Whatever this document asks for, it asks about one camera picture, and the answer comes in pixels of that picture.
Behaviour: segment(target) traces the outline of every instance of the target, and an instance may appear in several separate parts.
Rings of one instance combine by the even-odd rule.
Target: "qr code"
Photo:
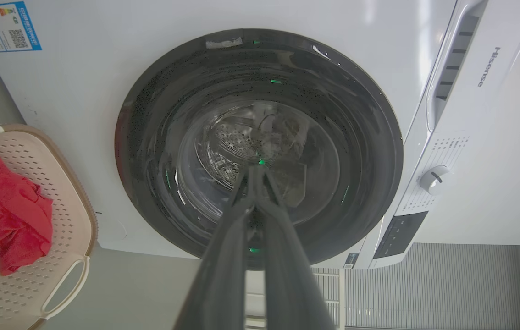
[[[26,42],[26,37],[23,36],[22,30],[9,30],[9,35],[11,35],[11,40],[13,40],[13,44],[15,44],[15,48],[27,48],[28,43]]]

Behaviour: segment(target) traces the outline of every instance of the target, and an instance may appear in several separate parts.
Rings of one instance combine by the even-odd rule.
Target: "hisense logo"
[[[480,78],[480,82],[478,83],[478,87],[482,86],[484,83],[484,79],[486,79],[486,75],[488,75],[488,71],[490,70],[490,67],[492,66],[492,63],[494,62],[494,59],[497,58],[498,51],[501,50],[500,47],[495,47],[494,52],[492,53],[492,56],[490,56],[490,59],[488,60],[488,65],[486,65],[486,69],[484,69],[484,73],[482,74],[482,77]]]

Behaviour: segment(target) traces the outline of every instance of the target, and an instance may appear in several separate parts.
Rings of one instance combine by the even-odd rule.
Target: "control panel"
[[[426,215],[427,212],[395,215],[376,249],[374,259],[404,253]]]
[[[456,184],[452,171],[464,151],[469,136],[438,137],[427,146],[415,176],[398,206],[396,215],[409,215],[429,211],[438,196]]]

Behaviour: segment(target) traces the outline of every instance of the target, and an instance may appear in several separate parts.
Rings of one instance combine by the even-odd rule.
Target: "white washing machine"
[[[0,1],[0,75],[100,245],[172,257],[259,162],[317,267],[401,261],[519,50],[515,0]]]

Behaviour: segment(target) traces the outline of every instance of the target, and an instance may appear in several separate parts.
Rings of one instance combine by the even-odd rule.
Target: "green light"
[[[348,189],[350,189],[350,186],[346,187],[346,192],[344,192],[343,198],[342,198],[342,204],[343,204],[343,201],[346,200],[346,195],[348,194]]]

